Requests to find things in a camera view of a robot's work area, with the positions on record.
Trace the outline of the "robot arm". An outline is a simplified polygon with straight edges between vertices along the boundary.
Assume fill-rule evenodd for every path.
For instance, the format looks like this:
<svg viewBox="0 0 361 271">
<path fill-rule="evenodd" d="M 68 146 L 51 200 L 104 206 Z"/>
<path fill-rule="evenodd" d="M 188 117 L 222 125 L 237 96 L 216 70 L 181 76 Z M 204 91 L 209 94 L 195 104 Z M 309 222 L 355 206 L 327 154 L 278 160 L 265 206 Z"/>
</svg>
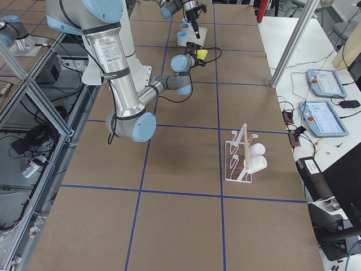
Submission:
<svg viewBox="0 0 361 271">
<path fill-rule="evenodd" d="M 201 38 L 197 20 L 202 12 L 207 13 L 207 7 L 205 4 L 198 3 L 198 1 L 192 0 L 161 0 L 156 1 L 156 3 L 158 4 L 160 12 L 164 19 L 172 17 L 178 11 L 183 11 L 184 18 L 188 23 L 191 24 L 196 38 Z"/>
<path fill-rule="evenodd" d="M 165 90 L 179 95 L 192 92 L 191 69 L 205 66 L 200 59 L 202 46 L 187 42 L 184 54 L 171 60 L 170 76 L 156 76 L 141 91 L 136 90 L 121 38 L 121 19 L 128 19 L 124 1 L 46 1 L 46 17 L 50 28 L 66 34 L 82 36 L 90 46 L 88 56 L 112 92 L 114 111 L 107 117 L 108 140 L 113 136 L 147 142 L 156 129 L 156 117 L 146 107 Z"/>
</svg>

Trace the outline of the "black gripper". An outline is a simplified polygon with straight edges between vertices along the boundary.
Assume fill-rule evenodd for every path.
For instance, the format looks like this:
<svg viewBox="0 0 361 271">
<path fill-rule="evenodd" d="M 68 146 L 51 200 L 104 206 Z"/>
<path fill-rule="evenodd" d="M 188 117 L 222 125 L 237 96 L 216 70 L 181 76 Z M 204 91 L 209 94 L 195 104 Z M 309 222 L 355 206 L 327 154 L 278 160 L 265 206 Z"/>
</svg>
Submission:
<svg viewBox="0 0 361 271">
<path fill-rule="evenodd" d="M 192 67 L 198 67 L 198 66 L 204 67 L 205 66 L 204 61 L 197 59 L 196 53 L 197 53 L 198 49 L 204 49 L 204 48 L 194 42 L 186 43 L 186 49 L 184 51 L 184 54 L 190 56 L 190 58 L 192 60 L 192 64 L 191 64 Z"/>
<path fill-rule="evenodd" d="M 206 13 L 205 4 L 185 4 L 184 5 L 185 17 L 188 23 L 193 23 L 193 30 L 197 39 L 200 39 L 199 26 L 197 19 L 199 18 L 200 12 Z"/>
</svg>

